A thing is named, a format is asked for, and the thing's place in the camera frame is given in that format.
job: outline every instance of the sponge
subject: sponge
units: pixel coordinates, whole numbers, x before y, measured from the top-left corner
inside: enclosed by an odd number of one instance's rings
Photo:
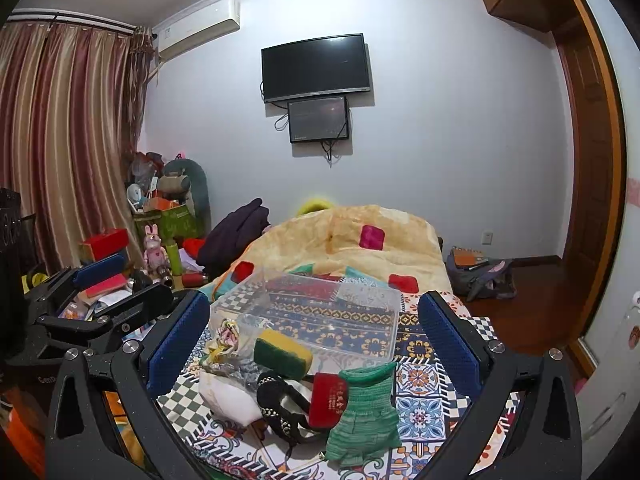
[[[268,328],[255,341],[254,361],[289,379],[302,379],[311,368],[311,352],[292,338]]]

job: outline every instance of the blue gripper pad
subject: blue gripper pad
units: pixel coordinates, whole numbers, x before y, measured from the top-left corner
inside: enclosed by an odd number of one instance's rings
[[[86,290],[90,286],[94,286],[122,272],[124,265],[124,256],[121,254],[112,254],[93,264],[80,267],[74,276],[74,287],[77,290]]]
[[[478,359],[429,293],[418,301],[418,319],[453,387],[476,400],[482,392]]]
[[[167,394],[174,387],[208,321],[209,300],[198,292],[149,359],[146,390],[152,399]]]

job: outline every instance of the black tv screen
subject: black tv screen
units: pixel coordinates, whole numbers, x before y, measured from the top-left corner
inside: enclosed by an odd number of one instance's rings
[[[362,34],[297,41],[262,50],[264,102],[371,90]]]

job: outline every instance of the backpack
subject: backpack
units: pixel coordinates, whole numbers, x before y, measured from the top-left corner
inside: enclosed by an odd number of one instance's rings
[[[447,256],[447,274],[456,296],[466,296],[466,301],[475,298],[497,298],[508,300],[516,296],[516,287],[511,274],[512,260],[490,258],[481,267],[471,269],[456,266],[453,250]]]

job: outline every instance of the rabbit figurine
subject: rabbit figurine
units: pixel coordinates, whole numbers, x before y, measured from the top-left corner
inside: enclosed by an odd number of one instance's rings
[[[169,274],[169,257],[162,247],[162,240],[158,236],[158,226],[145,226],[145,267],[149,274],[162,276]]]

